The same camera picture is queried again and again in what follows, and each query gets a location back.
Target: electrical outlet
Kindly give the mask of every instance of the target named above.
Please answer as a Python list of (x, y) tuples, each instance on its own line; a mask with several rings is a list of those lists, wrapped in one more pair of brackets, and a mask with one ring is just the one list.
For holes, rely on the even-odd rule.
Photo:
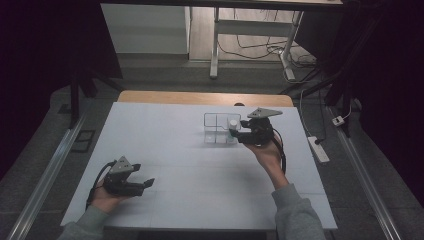
[(318, 158), (318, 161), (320, 163), (326, 163), (329, 162), (330, 159), (328, 158), (327, 154), (324, 151), (324, 148), (322, 148), (321, 144), (316, 144), (315, 141), (317, 140), (316, 137), (308, 137), (309, 145), (311, 146), (312, 150), (314, 151), (315, 156)]
[(341, 116), (333, 118), (333, 124), (336, 126), (340, 126), (344, 123), (344, 119)]

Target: hand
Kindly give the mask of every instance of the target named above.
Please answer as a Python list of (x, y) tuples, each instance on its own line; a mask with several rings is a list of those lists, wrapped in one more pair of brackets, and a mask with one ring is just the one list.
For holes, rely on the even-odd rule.
[(120, 202), (125, 199), (131, 198), (129, 196), (114, 196), (106, 192), (103, 188), (103, 180), (97, 183), (96, 191), (94, 192), (94, 199), (91, 205), (97, 207), (105, 213), (110, 213)]
[[(281, 144), (281, 139), (279, 139), (276, 135), (274, 135), (274, 137), (278, 143)], [(259, 164), (261, 164), (271, 178), (276, 190), (289, 184), (283, 170), (281, 170), (280, 152), (272, 141), (262, 146), (256, 146), (253, 144), (244, 145), (255, 154)]]

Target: white wall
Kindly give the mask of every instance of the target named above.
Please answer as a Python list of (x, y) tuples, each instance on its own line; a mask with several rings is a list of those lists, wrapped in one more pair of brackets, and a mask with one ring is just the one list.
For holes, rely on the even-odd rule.
[(101, 6), (117, 53), (188, 53), (188, 7)]

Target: white tabletop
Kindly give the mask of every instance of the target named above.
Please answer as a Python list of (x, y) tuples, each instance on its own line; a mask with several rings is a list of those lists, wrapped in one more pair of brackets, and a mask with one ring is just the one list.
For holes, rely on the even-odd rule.
[[(271, 123), (283, 136), (287, 178), (309, 198), (325, 229), (337, 228), (311, 150), (294, 107)], [(128, 178), (155, 178), (143, 196), (122, 202), (106, 226), (173, 230), (275, 230), (272, 183), (242, 144), (204, 142), (205, 113), (256, 107), (114, 103), (61, 225), (76, 221), (101, 168), (125, 156), (141, 169)]]

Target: gray sleeve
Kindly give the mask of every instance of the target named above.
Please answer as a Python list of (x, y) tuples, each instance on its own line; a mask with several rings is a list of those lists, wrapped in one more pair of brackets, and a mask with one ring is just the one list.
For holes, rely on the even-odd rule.
[(325, 239), (321, 221), (311, 201), (301, 198), (293, 184), (272, 193), (277, 213), (275, 223), (280, 239)]
[(103, 225), (109, 215), (100, 209), (89, 206), (77, 222), (70, 222), (58, 240), (97, 240), (103, 237)]

